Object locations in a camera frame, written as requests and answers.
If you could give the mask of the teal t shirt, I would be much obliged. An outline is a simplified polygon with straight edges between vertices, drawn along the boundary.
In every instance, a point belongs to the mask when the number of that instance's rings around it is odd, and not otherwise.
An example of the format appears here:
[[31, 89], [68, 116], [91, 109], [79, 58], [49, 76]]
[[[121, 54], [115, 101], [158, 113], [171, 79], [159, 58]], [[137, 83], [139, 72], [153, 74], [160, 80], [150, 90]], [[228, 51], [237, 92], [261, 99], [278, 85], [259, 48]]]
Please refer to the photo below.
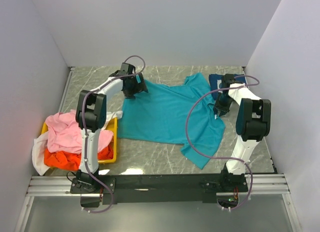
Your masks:
[[223, 139], [225, 124], [215, 118], [211, 88], [201, 73], [182, 85], [146, 81], [147, 92], [125, 99], [118, 123], [118, 137], [165, 144], [180, 144], [181, 153], [203, 169]]

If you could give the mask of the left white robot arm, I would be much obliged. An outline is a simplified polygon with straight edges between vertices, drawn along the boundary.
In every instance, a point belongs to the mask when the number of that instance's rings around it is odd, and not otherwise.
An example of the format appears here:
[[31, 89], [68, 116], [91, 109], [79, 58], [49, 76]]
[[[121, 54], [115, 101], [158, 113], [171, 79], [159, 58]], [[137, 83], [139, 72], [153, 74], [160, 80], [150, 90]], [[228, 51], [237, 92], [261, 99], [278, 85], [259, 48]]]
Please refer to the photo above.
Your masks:
[[75, 174], [76, 183], [88, 193], [104, 187], [98, 179], [99, 136], [107, 120], [107, 102], [115, 94], [123, 92], [126, 99], [133, 99], [135, 94], [148, 92], [141, 72], [124, 74], [118, 70], [104, 83], [79, 94], [75, 120], [81, 130], [82, 148], [79, 169]]

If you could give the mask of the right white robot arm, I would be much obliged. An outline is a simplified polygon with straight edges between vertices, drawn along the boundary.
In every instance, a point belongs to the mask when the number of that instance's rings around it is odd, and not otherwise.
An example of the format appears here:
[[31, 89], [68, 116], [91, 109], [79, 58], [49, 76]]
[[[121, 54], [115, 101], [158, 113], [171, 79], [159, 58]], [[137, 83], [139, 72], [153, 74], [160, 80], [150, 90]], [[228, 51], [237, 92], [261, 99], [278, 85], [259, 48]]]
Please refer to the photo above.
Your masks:
[[226, 83], [225, 86], [218, 89], [213, 111], [220, 117], [229, 112], [232, 102], [239, 105], [235, 123], [237, 140], [219, 179], [221, 189], [230, 192], [246, 184], [246, 165], [256, 146], [270, 133], [272, 104], [255, 95], [244, 83]]

